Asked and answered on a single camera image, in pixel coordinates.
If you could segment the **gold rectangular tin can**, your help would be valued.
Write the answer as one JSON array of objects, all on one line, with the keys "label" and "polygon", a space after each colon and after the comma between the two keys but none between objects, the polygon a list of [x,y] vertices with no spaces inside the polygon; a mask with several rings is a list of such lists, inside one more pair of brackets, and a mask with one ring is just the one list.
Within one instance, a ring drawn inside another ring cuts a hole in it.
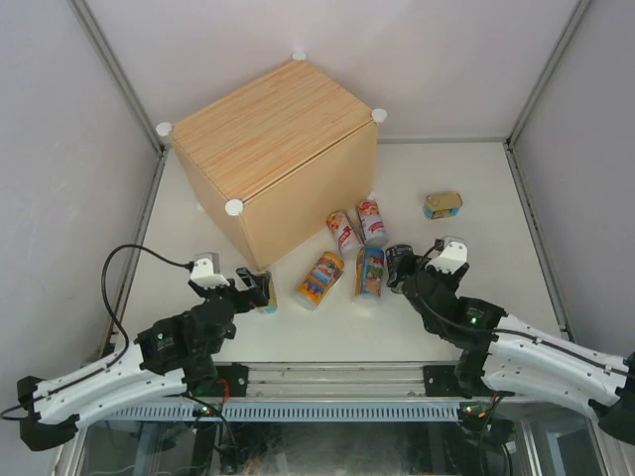
[{"label": "gold rectangular tin can", "polygon": [[273,281],[273,276],[269,271],[256,274],[257,282],[261,291],[267,298],[267,303],[257,308],[261,313],[270,314],[277,310],[277,296]]}]

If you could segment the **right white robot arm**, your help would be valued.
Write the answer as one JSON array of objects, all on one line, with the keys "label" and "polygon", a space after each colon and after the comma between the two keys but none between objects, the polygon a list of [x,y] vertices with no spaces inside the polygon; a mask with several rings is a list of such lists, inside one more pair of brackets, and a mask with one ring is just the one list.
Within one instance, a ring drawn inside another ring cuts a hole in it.
[{"label": "right white robot arm", "polygon": [[504,308],[456,291],[468,269],[407,254],[390,269],[425,330],[454,347],[457,387],[521,395],[577,412],[613,438],[634,441],[634,358],[606,354],[542,332]]}]

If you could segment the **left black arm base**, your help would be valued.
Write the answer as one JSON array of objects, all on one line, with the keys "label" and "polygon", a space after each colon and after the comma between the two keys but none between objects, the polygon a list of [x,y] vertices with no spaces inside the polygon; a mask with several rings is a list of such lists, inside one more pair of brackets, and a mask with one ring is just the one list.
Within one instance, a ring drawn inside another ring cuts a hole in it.
[{"label": "left black arm base", "polygon": [[189,383],[187,390],[195,397],[244,398],[249,383],[249,368],[239,363],[216,366],[217,376]]}]

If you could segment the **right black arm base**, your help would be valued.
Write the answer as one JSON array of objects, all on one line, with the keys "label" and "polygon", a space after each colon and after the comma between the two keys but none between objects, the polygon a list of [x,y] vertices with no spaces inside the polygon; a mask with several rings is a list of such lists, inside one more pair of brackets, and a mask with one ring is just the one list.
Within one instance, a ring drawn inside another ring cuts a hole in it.
[{"label": "right black arm base", "polygon": [[503,397],[516,397],[509,391],[496,391],[488,388],[482,381],[484,364],[468,365],[425,365],[423,378],[428,397],[463,397],[466,399],[493,397],[495,393]]}]

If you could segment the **dark navy cylindrical can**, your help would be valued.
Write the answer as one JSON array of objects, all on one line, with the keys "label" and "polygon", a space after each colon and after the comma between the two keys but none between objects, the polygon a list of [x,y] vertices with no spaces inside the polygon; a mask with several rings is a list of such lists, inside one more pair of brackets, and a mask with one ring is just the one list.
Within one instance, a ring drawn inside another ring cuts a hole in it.
[{"label": "dark navy cylindrical can", "polygon": [[388,271],[387,287],[392,293],[401,294],[405,281],[415,272],[414,249],[408,244],[397,244],[386,249],[385,258]]}]

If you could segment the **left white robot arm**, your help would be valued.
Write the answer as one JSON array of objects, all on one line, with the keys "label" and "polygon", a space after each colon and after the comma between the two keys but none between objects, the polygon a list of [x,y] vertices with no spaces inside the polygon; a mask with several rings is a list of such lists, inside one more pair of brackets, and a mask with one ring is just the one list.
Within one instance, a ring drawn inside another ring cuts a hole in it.
[{"label": "left white robot arm", "polygon": [[50,380],[21,379],[18,401],[26,412],[19,423],[21,440],[32,451],[45,451],[133,405],[186,392],[212,393],[218,378],[212,357],[234,338],[235,315],[269,306],[272,296],[270,273],[246,268],[236,273],[242,290],[220,274],[191,276],[189,285],[201,303],[156,321],[133,341],[75,372]]}]

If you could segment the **orange yellow cylindrical can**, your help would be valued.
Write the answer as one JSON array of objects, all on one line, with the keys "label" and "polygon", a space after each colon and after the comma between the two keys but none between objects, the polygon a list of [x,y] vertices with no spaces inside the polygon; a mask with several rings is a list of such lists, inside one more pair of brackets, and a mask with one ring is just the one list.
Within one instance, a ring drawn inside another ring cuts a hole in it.
[{"label": "orange yellow cylindrical can", "polygon": [[336,254],[324,252],[299,283],[295,297],[308,310],[316,310],[341,278],[344,262]]}]

